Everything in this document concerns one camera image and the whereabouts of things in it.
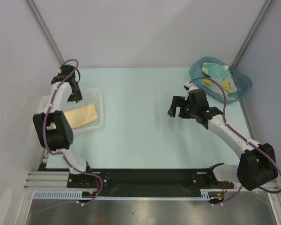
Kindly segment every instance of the yellow cloth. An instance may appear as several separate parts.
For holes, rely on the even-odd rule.
[[[222,83],[221,83],[221,87],[226,90],[229,94],[231,93],[234,93],[235,91],[232,90],[230,87],[231,87],[231,84],[230,84],[230,80],[228,79],[225,79]]]
[[[210,87],[211,85],[213,85],[213,82],[210,81],[210,80],[204,79],[204,80],[202,81],[202,84],[204,84],[204,85]]]
[[[96,121],[98,119],[98,114],[94,104],[89,104],[80,108],[66,111],[65,117],[70,124],[70,127],[75,129]]]

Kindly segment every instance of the white cable clip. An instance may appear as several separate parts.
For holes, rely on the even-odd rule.
[[[246,142],[247,145],[249,145],[250,138],[248,137],[245,142]]]

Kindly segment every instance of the yellow towel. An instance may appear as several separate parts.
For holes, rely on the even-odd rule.
[[[98,114],[94,104],[89,104],[80,108],[66,111],[65,117],[70,124],[70,127],[75,129],[96,121],[98,119]]]

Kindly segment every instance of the red wire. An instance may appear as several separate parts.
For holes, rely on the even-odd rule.
[[[226,189],[226,191],[224,193],[226,193],[228,191],[228,187],[227,185],[225,184],[225,182],[222,183],[222,186]]]

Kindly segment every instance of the white plastic tray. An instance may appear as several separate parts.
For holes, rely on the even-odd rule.
[[[98,119],[80,128],[73,129],[74,134],[94,131],[99,129],[103,125],[104,110],[103,110],[103,100],[102,100],[101,91],[98,88],[90,88],[86,90],[81,90],[81,94],[82,94],[82,100],[78,103],[67,102],[65,111],[79,108],[93,103],[98,114]],[[45,108],[49,100],[50,100],[50,95],[41,98],[37,108],[38,113],[40,113]]]

